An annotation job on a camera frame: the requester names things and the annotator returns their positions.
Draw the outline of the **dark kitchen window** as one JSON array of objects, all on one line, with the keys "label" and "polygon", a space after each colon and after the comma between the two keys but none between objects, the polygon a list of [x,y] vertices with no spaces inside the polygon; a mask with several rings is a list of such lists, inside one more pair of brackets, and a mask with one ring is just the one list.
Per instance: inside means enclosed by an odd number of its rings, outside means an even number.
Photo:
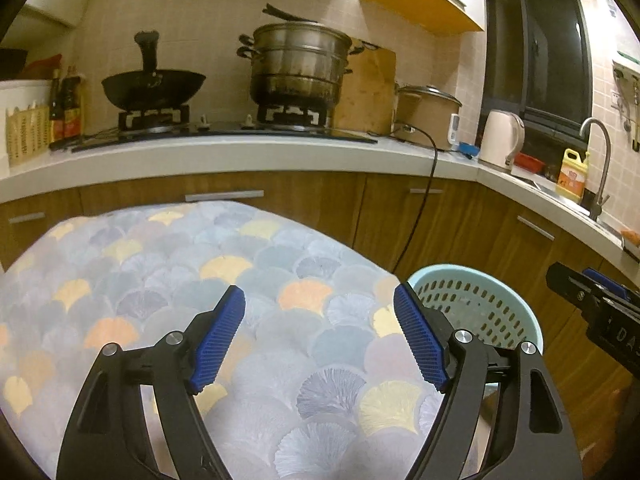
[{"label": "dark kitchen window", "polygon": [[518,115],[527,131],[583,150],[592,113],[592,63],[579,0],[486,0],[480,121]]}]

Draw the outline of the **yellow detergent bottle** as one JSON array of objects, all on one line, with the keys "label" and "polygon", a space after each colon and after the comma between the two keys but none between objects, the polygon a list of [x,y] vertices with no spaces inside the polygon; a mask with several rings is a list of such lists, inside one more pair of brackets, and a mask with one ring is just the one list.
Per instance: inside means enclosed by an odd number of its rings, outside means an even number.
[{"label": "yellow detergent bottle", "polygon": [[584,196],[589,167],[589,153],[584,157],[578,151],[567,148],[556,180],[555,191],[578,204]]}]

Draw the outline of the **light blue plastic basket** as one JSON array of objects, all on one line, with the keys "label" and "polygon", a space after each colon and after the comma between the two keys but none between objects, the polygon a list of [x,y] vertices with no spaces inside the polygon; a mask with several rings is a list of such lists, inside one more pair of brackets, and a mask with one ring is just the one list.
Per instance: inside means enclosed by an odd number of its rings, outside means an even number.
[{"label": "light blue plastic basket", "polygon": [[537,353],[544,337],[536,315],[514,289],[468,266],[433,264],[414,272],[394,290],[393,308],[423,379],[442,391],[454,358],[449,335],[468,332],[495,348]]}]

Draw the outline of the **red small dish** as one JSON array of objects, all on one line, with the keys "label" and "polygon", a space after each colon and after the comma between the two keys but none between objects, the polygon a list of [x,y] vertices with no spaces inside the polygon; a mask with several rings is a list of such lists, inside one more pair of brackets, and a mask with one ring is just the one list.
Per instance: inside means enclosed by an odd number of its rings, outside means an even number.
[{"label": "red small dish", "polygon": [[542,174],[544,172],[544,168],[546,168],[546,164],[542,160],[524,153],[518,153],[515,156],[514,165],[525,169],[532,174]]}]

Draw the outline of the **wooden base cabinets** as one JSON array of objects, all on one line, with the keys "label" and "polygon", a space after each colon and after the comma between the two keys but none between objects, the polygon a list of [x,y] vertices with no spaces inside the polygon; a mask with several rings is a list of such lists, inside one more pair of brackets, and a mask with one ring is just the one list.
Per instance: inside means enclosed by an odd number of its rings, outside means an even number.
[{"label": "wooden base cabinets", "polygon": [[514,289],[544,337],[544,362],[570,419],[586,477],[634,433],[632,375],[586,336],[580,312],[546,284],[550,264],[593,268],[631,287],[639,267],[590,220],[485,167],[463,180],[334,171],[190,174],[18,197],[1,187],[2,273],[59,223],[130,208],[233,202],[311,228],[397,278],[435,263],[469,266]]}]

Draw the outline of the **white electric kettle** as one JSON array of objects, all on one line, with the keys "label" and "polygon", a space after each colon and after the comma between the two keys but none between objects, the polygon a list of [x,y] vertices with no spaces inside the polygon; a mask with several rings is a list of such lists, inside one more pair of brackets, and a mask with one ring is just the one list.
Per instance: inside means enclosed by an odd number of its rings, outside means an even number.
[{"label": "white electric kettle", "polygon": [[525,126],[521,118],[505,110],[492,110],[487,117],[478,159],[483,164],[510,172],[524,142]]}]

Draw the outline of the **beige rice cooker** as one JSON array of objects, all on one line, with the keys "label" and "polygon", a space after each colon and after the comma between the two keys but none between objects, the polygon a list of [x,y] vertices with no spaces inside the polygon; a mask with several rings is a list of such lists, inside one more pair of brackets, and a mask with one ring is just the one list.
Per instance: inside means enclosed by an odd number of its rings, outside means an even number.
[{"label": "beige rice cooker", "polygon": [[392,136],[413,144],[449,152],[458,147],[462,103],[433,86],[403,86],[397,90]]}]

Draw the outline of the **patterned scallop tablecloth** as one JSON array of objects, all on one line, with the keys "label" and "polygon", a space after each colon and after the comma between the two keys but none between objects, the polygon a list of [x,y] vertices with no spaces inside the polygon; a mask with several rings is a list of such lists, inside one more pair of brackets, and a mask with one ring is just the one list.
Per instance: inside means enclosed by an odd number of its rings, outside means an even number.
[{"label": "patterned scallop tablecloth", "polygon": [[149,347],[226,289],[246,297],[196,405],[237,479],[402,479],[442,398],[392,307],[397,278],[311,228],[233,202],[59,223],[1,275],[1,409],[54,474],[104,344]]}]

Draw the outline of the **wooden cutting board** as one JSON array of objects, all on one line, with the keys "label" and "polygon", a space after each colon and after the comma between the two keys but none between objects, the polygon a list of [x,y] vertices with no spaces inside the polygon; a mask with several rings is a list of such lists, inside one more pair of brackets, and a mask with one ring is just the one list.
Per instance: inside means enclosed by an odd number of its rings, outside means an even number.
[{"label": "wooden cutting board", "polygon": [[354,38],[343,77],[341,99],[332,116],[334,128],[389,136],[395,109],[396,53]]}]

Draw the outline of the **black gas stove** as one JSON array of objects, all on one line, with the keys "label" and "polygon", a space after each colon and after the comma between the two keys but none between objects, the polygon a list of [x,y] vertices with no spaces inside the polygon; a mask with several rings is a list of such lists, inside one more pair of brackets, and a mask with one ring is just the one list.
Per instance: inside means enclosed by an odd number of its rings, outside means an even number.
[{"label": "black gas stove", "polygon": [[202,115],[195,122],[190,122],[190,107],[187,105],[168,108],[168,110],[120,112],[115,127],[55,141],[49,146],[49,150],[78,153],[93,148],[107,148],[136,142],[205,138],[206,136],[292,136],[292,138],[376,143],[374,134],[367,131],[319,126],[319,116],[310,110],[307,110],[306,114],[304,112],[285,114],[285,117],[300,118],[304,122],[302,124],[258,122],[251,114],[248,114],[242,122],[210,122],[206,115]]}]

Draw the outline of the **cream utensil basket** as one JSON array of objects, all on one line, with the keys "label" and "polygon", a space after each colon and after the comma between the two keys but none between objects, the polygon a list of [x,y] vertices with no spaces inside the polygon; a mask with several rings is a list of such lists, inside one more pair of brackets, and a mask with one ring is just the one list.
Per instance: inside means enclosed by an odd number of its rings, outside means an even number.
[{"label": "cream utensil basket", "polygon": [[6,112],[6,151],[15,167],[41,155],[50,144],[49,107],[31,106]]}]

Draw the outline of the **dark sauce bottle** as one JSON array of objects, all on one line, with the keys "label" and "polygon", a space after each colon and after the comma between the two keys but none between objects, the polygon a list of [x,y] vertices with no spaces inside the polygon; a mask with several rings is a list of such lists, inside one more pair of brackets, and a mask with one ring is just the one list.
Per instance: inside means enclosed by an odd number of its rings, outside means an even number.
[{"label": "dark sauce bottle", "polygon": [[49,141],[75,139],[82,133],[82,77],[70,65],[64,77],[54,72],[49,96]]}]

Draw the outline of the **steel steamer pot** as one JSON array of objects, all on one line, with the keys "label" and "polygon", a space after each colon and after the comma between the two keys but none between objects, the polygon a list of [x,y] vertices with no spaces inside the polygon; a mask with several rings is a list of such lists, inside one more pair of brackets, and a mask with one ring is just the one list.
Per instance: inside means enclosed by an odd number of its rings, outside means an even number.
[{"label": "steel steamer pot", "polygon": [[282,22],[239,36],[240,58],[250,60],[250,97],[259,106],[332,110],[340,102],[349,59],[364,45],[314,22]]}]

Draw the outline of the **black wok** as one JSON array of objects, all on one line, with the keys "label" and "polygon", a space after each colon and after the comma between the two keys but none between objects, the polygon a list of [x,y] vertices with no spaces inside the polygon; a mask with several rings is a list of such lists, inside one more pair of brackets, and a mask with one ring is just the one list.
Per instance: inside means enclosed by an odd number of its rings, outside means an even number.
[{"label": "black wok", "polygon": [[190,70],[161,70],[157,67],[160,33],[137,32],[142,69],[108,76],[101,81],[106,98],[124,112],[146,112],[179,108],[196,95],[206,76]]}]

